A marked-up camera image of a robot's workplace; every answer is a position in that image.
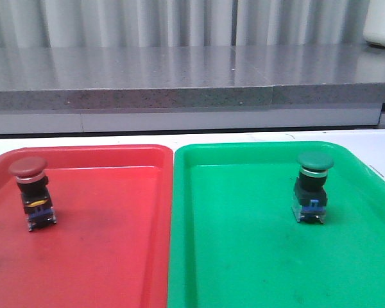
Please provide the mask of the green mushroom push button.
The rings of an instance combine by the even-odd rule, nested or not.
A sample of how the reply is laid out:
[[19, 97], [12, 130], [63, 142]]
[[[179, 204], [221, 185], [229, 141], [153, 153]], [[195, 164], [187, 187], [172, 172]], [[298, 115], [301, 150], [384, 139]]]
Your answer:
[[333, 158], [321, 151], [306, 151], [299, 154], [300, 165], [293, 188], [292, 210], [298, 223], [325, 223], [328, 196], [324, 185]]

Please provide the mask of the red mushroom push button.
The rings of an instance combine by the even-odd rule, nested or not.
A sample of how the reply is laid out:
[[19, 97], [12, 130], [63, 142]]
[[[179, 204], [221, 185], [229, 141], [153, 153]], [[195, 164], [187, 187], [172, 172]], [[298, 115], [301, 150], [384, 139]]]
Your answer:
[[53, 202], [47, 189], [49, 178], [45, 172], [46, 167], [46, 159], [32, 156], [16, 160], [8, 168], [21, 192], [29, 232], [57, 223]]

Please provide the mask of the green plastic tray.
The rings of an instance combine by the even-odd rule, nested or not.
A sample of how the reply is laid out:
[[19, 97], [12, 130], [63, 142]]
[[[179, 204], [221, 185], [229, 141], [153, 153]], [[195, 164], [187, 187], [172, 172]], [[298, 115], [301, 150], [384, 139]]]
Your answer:
[[[324, 224], [293, 215], [297, 156], [334, 159]], [[328, 142], [175, 153], [169, 307], [385, 307], [385, 181]]]

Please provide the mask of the red plastic tray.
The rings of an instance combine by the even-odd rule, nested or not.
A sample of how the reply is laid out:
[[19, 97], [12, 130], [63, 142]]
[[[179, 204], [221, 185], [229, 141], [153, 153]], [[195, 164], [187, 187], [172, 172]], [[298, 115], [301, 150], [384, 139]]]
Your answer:
[[[29, 231], [9, 165], [47, 160], [57, 223]], [[165, 307], [173, 152], [159, 145], [0, 155], [0, 307]]]

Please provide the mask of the grey stone platform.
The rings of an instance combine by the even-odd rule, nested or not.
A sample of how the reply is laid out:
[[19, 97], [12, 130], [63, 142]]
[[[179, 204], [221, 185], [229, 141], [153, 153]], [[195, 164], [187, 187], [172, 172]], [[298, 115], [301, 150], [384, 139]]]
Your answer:
[[0, 48], [0, 112], [340, 103], [385, 103], [385, 49]]

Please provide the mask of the white container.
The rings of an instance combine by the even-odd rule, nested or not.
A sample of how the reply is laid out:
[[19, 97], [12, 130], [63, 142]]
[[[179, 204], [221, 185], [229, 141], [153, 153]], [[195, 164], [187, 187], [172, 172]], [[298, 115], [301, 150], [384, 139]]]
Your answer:
[[363, 37], [370, 44], [385, 47], [385, 0], [370, 0]]

